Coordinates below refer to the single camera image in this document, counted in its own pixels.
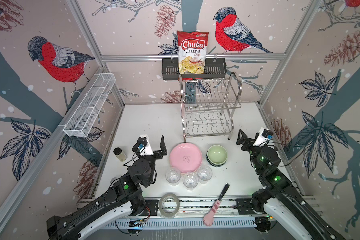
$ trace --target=white mesh basket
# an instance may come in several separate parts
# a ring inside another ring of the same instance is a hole
[[[100,73],[98,75],[63,130],[69,137],[88,136],[115,81],[115,76],[112,73]]]

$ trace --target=robotic arm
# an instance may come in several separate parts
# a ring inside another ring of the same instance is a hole
[[[132,148],[139,159],[127,168],[127,173],[85,207],[65,217],[49,218],[48,240],[84,240],[111,221],[140,214],[145,207],[140,184],[148,187],[155,183],[156,160],[168,154],[164,136],[161,137],[160,149],[152,151],[148,136],[141,135]]]
[[[345,240],[307,204],[291,181],[278,170],[281,162],[275,149],[267,146],[273,132],[262,128],[256,139],[240,129],[236,141],[241,150],[250,154],[251,165],[264,186],[252,194],[251,209],[266,212],[276,219],[296,239]]]

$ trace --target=black plastic basket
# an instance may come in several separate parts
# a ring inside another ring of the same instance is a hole
[[[182,78],[224,78],[227,72],[225,58],[206,58],[204,73],[201,74],[182,74]],[[178,80],[179,79],[179,64],[178,59],[174,58],[173,62],[170,58],[164,58],[162,61],[161,73],[164,80]]]

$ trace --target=roll of tape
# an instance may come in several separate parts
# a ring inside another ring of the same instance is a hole
[[[167,199],[173,199],[176,202],[176,209],[173,212],[165,212],[164,208],[163,208],[163,203],[167,200]],[[158,202],[158,209],[160,210],[160,214],[164,217],[164,218],[174,218],[177,214],[177,212],[179,211],[180,208],[180,201],[178,199],[178,197],[173,194],[173,193],[167,193],[164,196],[161,197],[160,201]]]

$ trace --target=bird head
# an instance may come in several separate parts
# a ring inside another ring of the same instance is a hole
[[[236,11],[233,9],[233,7],[223,7],[216,12],[215,17],[213,19],[216,20],[218,23],[221,23],[221,21],[226,16],[231,14],[236,15]]]
[[[41,48],[47,42],[48,41],[41,36],[35,36],[29,41],[28,51],[29,51],[29,56],[33,61],[36,59],[39,61],[44,60],[43,52],[41,51]]]

